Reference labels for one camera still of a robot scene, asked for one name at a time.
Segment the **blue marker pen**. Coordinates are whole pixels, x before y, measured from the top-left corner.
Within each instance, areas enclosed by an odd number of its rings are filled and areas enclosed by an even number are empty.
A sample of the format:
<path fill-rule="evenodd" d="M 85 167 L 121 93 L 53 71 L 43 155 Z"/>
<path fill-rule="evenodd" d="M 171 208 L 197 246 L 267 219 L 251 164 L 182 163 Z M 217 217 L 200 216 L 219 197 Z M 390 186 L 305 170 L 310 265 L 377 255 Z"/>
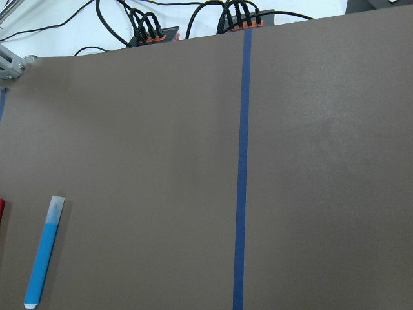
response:
<path fill-rule="evenodd" d="M 64 202 L 64 197 L 51 197 L 34 265 L 23 300 L 24 309 L 35 309 L 41 300 Z"/>

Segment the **red capped white marker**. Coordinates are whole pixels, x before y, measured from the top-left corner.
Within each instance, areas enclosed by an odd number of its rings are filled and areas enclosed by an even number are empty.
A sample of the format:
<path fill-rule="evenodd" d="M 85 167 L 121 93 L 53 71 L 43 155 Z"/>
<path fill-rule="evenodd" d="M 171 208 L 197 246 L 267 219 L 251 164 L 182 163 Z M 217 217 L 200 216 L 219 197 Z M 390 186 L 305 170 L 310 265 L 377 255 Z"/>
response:
<path fill-rule="evenodd" d="M 3 217 L 4 207 L 5 207 L 5 201 L 4 201 L 4 199 L 0 198 L 0 222 L 1 222 L 2 217 Z"/>

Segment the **left black orange usb hub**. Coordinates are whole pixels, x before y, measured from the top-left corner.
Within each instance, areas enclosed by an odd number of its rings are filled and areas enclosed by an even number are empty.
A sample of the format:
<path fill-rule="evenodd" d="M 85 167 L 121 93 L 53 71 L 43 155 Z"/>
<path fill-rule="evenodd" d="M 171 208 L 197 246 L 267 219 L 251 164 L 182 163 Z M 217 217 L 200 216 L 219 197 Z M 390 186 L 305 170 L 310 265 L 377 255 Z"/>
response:
<path fill-rule="evenodd" d="M 158 44 L 158 43 L 169 43 L 169 42 L 179 40 L 179 27 L 178 26 L 162 28 L 161 30 L 162 30 L 163 36 L 159 36 L 157 31 L 154 30 L 154 34 L 155 34 L 154 38 L 152 38 L 150 33 L 147 32 L 146 33 L 147 38 L 144 41 L 140 40 L 139 42 L 137 42 L 137 39 L 133 37 L 129 41 L 129 44 L 132 47 L 138 47 L 138 46 L 153 45 L 153 44 Z"/>

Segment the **black orange usb hub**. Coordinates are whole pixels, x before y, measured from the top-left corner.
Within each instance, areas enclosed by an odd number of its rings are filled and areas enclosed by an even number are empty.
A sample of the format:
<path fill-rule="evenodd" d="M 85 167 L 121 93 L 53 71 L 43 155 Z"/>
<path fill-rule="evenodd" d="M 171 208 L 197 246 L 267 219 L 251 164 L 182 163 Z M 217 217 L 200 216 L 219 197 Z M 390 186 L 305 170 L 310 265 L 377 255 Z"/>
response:
<path fill-rule="evenodd" d="M 235 32 L 248 28 L 259 28 L 263 26 L 274 26 L 274 10 L 260 11 L 260 16 L 256 17 L 254 12 L 249 16 L 239 13 L 238 15 L 227 15 L 225 17 L 223 30 Z"/>
<path fill-rule="evenodd" d="M 154 38 L 152 38 L 150 33 L 147 32 L 146 33 L 147 38 L 144 41 L 140 40 L 139 42 L 137 42 L 137 39 L 133 37 L 129 41 L 129 44 L 132 47 L 138 47 L 138 46 L 153 45 L 153 44 L 158 44 L 158 43 L 169 43 L 169 42 L 179 40 L 179 27 L 178 26 L 162 28 L 161 30 L 162 30 L 163 36 L 159 36 L 157 31 L 154 30 L 154 34 L 155 34 Z"/>

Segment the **right black orange usb hub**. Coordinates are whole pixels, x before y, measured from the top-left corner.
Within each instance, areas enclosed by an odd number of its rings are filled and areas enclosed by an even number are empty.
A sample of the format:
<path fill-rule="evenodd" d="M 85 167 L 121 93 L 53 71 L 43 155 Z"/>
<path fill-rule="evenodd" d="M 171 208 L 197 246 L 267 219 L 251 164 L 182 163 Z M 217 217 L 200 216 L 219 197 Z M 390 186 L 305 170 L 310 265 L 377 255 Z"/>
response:
<path fill-rule="evenodd" d="M 249 16 L 239 13 L 238 15 L 227 15 L 225 17 L 223 30 L 235 32 L 248 28 L 259 28 L 263 26 L 274 26 L 274 10 L 260 11 L 260 16 L 256 17 L 254 12 Z"/>

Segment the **aluminium frame post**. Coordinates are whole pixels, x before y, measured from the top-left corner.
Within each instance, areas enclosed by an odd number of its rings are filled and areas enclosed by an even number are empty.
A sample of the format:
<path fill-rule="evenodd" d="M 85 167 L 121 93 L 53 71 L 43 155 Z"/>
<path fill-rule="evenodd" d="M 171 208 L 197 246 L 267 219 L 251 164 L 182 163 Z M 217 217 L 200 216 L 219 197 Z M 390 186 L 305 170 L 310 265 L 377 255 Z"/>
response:
<path fill-rule="evenodd" d="M 19 57 L 4 45 L 0 46 L 0 55 L 0 76 L 3 80 L 19 78 L 27 64 L 31 64 L 37 59 L 35 55 Z"/>

